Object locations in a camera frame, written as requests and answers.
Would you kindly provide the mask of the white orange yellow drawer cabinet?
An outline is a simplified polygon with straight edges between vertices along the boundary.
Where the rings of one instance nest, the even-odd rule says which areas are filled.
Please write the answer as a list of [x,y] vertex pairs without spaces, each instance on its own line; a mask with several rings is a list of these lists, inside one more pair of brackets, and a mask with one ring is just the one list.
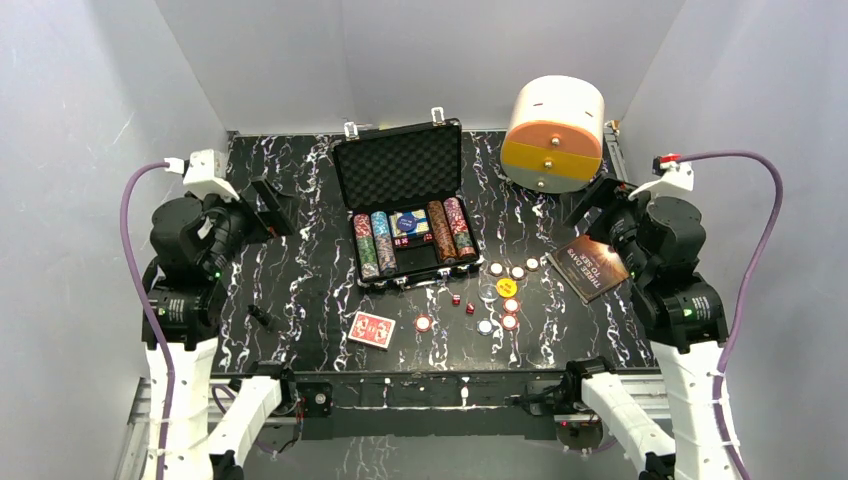
[[519,92],[501,148],[504,174],[537,192],[584,188],[600,169],[605,101],[591,83],[546,75]]

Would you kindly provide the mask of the aluminium frame rail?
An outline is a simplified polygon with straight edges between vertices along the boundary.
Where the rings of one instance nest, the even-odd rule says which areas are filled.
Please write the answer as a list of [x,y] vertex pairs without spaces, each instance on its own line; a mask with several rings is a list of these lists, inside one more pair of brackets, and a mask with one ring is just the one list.
[[[665,387],[656,369],[625,369],[625,391],[657,421],[670,420]],[[353,372],[300,373],[298,388],[306,396],[306,440],[365,436],[496,436],[554,439],[577,427],[563,422],[599,422],[588,407],[513,406],[508,397],[541,394],[560,383],[560,372]],[[115,479],[141,479],[148,435],[150,381],[141,378],[135,391],[128,430]],[[563,440],[568,435],[560,435]]]

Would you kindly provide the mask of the dark sunburst cover book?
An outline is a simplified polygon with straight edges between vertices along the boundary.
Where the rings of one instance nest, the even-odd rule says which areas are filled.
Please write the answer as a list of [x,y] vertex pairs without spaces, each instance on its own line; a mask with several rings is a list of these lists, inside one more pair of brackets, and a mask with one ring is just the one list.
[[548,255],[548,260],[584,304],[631,277],[611,246],[580,235]]

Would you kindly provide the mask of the red white poker chip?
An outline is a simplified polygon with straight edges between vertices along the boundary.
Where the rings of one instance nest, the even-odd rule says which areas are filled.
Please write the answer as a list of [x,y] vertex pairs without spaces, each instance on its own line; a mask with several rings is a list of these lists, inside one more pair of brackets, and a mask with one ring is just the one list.
[[506,331],[513,331],[518,328],[519,321],[513,314],[505,314],[500,320],[501,327]]
[[512,315],[521,309],[521,304],[515,298],[507,298],[503,302],[503,309],[506,314]]
[[414,327],[419,333],[431,331],[433,327],[433,320],[428,315],[419,315],[414,320]]

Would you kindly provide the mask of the blue white poker chip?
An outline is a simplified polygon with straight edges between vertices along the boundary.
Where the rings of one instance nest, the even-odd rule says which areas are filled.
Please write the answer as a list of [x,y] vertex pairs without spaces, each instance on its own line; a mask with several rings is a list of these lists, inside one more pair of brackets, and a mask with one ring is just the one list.
[[494,326],[488,319],[482,319],[477,322],[476,330],[480,335],[488,336],[493,333]]

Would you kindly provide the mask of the blue small blind button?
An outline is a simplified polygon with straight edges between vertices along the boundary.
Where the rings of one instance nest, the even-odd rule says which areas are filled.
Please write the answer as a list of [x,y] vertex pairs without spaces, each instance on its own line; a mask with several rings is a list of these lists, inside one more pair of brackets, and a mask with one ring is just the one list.
[[399,232],[404,234],[414,233],[418,229],[419,220],[411,214],[404,214],[397,218],[396,227]]

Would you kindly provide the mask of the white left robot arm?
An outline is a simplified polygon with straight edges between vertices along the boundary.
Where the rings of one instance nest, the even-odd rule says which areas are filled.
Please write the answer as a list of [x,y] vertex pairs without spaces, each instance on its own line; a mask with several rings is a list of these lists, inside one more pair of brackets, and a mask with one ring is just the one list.
[[209,426],[212,363],[227,291],[221,276],[246,246],[292,235],[300,200],[255,177],[257,208],[220,178],[202,180],[152,214],[155,257],[134,280],[150,371],[150,430],[144,478],[241,479],[265,420],[299,403],[292,371],[256,363],[234,402]]

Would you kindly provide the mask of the clear dealer button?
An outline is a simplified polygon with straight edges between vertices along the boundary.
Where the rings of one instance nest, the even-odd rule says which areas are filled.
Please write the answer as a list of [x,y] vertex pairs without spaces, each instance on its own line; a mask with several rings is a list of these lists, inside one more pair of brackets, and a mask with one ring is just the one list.
[[495,284],[484,283],[478,288],[478,297],[484,303],[493,303],[500,298],[500,295]]

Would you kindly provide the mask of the blue orange chip row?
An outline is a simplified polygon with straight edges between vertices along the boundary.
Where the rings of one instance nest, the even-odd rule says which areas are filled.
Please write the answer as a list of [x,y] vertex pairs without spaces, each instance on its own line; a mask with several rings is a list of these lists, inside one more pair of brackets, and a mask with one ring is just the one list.
[[382,275],[395,274],[397,272],[397,260],[388,216],[383,211],[375,211],[370,215],[370,220],[380,273]]

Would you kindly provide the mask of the brown orange chip row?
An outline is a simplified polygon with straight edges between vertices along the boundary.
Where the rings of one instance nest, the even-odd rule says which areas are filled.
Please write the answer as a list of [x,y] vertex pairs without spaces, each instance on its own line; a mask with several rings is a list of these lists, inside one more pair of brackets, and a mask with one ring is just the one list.
[[458,253],[442,203],[438,200],[430,201],[426,209],[440,261],[445,265],[455,263]]

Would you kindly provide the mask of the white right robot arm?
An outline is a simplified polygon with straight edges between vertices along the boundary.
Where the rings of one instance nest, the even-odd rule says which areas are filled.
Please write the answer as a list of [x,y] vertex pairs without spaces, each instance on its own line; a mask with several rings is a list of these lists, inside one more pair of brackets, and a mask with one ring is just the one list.
[[734,430],[716,421],[726,404],[725,388],[714,383],[728,328],[719,294],[696,271],[706,240],[701,212],[608,176],[589,184],[569,222],[591,207],[600,214],[589,238],[611,247],[630,275],[633,313],[659,363],[673,432],[646,413],[602,357],[568,363],[565,405],[596,414],[641,479],[742,478],[731,454]]

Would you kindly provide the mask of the black poker chip case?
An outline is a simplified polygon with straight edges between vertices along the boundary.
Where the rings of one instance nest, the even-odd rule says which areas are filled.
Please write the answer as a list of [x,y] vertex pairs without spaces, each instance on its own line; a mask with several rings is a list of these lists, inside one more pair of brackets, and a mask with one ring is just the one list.
[[[345,125],[345,136],[330,148],[342,199],[350,215],[357,283],[365,290],[412,288],[468,275],[483,262],[470,211],[463,198],[463,126],[459,119],[448,118],[442,108],[431,110],[429,121],[384,130],[359,132],[354,123]],[[371,281],[362,279],[352,218],[356,214],[424,209],[427,203],[459,199],[476,250],[474,258],[443,264],[433,240],[406,238],[409,245],[398,248],[393,238],[397,272],[380,275]]]

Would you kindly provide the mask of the blue playing card deck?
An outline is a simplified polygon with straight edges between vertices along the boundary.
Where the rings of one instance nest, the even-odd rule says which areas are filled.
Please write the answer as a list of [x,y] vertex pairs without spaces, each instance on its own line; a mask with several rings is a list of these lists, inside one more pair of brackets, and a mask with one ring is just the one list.
[[424,209],[395,212],[389,220],[393,238],[421,238],[431,232]]

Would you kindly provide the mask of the red playing card deck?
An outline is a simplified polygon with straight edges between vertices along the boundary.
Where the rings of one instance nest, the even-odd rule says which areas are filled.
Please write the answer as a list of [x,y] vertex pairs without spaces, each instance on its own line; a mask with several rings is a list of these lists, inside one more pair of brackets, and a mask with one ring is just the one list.
[[347,340],[388,350],[395,331],[396,321],[386,317],[357,312],[347,334]]

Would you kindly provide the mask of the brown white poker chip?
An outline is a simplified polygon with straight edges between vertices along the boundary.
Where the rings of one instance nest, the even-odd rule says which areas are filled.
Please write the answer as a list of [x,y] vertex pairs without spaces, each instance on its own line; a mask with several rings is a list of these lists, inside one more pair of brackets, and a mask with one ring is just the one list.
[[492,262],[488,267],[488,273],[495,277],[500,277],[504,273],[504,266],[499,262]]
[[539,260],[533,257],[527,258],[525,265],[529,271],[537,271],[540,268]]
[[509,271],[510,277],[513,280],[520,281],[526,278],[526,270],[521,266],[512,266]]

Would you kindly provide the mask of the yellow big blind button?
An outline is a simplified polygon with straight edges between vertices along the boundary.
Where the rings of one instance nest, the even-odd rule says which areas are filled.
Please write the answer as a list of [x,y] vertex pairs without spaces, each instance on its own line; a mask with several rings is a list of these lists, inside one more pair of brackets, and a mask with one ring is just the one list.
[[518,284],[511,278],[501,278],[495,284],[498,295],[502,298],[513,298],[518,291]]

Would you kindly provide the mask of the pink green chip row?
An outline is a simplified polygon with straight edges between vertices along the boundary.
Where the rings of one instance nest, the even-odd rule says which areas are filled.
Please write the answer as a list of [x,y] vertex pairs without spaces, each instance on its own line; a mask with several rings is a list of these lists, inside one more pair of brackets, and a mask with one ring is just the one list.
[[456,197],[447,198],[443,202],[443,207],[459,257],[461,259],[474,258],[476,250],[459,199]]

